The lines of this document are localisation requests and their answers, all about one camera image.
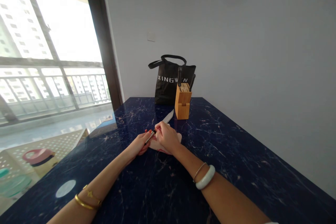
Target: black tote bag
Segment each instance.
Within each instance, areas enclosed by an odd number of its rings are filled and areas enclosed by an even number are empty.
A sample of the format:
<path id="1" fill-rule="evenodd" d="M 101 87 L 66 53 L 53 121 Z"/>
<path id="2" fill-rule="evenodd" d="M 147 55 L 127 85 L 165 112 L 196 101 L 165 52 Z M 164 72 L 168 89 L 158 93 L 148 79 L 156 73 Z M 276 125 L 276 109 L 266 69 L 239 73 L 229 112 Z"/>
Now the black tote bag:
<path id="1" fill-rule="evenodd" d="M 154 61 L 148 65 L 150 69 L 159 67 L 156 79 L 155 104 L 173 105 L 175 104 L 177 72 L 179 65 L 166 60 L 166 58 L 180 59 L 184 62 L 182 65 L 182 83 L 190 85 L 191 78 L 195 73 L 196 66 L 187 66 L 185 58 L 176 55 L 162 55 L 161 60 Z"/>

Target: white wall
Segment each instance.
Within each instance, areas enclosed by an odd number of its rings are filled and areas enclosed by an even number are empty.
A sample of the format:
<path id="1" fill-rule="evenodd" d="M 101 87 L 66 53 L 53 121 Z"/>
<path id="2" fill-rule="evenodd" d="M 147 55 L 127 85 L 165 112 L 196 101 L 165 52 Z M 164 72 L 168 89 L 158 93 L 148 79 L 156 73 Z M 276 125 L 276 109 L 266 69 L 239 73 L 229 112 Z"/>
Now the white wall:
<path id="1" fill-rule="evenodd" d="M 336 198 L 335 0 L 107 2 L 125 99 L 154 95 L 150 61 L 185 56 L 194 96 Z"/>

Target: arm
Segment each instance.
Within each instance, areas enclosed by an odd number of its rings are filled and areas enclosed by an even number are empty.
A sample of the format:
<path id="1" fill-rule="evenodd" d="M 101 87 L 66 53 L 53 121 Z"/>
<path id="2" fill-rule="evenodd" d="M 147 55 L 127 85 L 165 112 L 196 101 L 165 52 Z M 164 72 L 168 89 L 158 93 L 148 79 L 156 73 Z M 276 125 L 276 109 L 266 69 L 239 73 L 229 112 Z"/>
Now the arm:
<path id="1" fill-rule="evenodd" d="M 92 191 L 95 198 L 104 200 L 121 171 L 132 162 L 137 155 L 142 155 L 146 152 L 150 145 L 150 141 L 148 141 L 145 146 L 144 144 L 151 132 L 152 131 L 150 130 L 147 133 L 138 135 L 122 153 L 109 163 L 104 170 L 102 170 L 97 177 L 88 184 L 85 190 L 82 190 L 78 194 L 78 198 L 85 204 L 96 206 L 98 203 L 97 200 L 88 196 L 88 192 Z M 48 222 L 48 224 L 90 224 L 96 213 L 97 210 L 84 208 L 80 206 L 75 199 L 72 199 Z"/>
<path id="2" fill-rule="evenodd" d="M 168 124 L 160 122 L 155 128 L 157 131 L 156 138 L 160 144 L 181 162 L 193 178 L 203 161 L 180 144 L 176 131 Z M 208 170 L 209 166 L 204 165 L 196 176 L 195 182 L 200 181 Z M 201 192 L 222 224 L 264 224 L 271 222 L 249 198 L 217 172 Z"/>

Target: floor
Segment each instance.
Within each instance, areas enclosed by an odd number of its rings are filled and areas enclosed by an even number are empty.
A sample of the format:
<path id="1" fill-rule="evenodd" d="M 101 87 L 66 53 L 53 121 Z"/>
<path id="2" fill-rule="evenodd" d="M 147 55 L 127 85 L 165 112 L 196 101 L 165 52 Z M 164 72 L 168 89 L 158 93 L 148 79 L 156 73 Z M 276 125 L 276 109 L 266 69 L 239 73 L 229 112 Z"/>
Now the floor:
<path id="1" fill-rule="evenodd" d="M 112 118 L 111 103 L 80 111 L 0 127 L 0 151 L 33 141 L 87 128 L 91 133 L 102 122 Z"/>

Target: knife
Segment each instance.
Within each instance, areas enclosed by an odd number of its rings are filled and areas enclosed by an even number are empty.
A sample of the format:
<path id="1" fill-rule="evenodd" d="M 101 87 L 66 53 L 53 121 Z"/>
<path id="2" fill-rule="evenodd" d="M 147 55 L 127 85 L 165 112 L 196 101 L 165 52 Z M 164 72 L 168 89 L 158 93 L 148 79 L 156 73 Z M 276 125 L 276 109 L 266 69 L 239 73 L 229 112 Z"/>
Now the knife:
<path id="1" fill-rule="evenodd" d="M 162 121 L 165 122 L 165 123 L 168 123 L 170 121 L 170 119 L 173 118 L 173 115 L 174 115 L 174 110 L 172 110 L 168 115 L 166 115 L 166 117 Z M 152 138 L 152 136 L 154 136 L 154 134 L 156 134 L 155 129 L 152 131 L 149 138 L 146 140 L 145 144 Z"/>
<path id="2" fill-rule="evenodd" d="M 192 88 L 192 86 L 193 86 L 193 84 L 194 84 L 195 77 L 196 77 L 196 74 L 194 74 L 194 75 L 192 76 L 192 78 L 191 78 L 189 92 L 191 92 L 191 88 Z"/>
<path id="3" fill-rule="evenodd" d="M 177 72 L 177 85 L 181 87 L 181 78 L 182 78 L 182 67 L 178 67 L 178 72 Z"/>

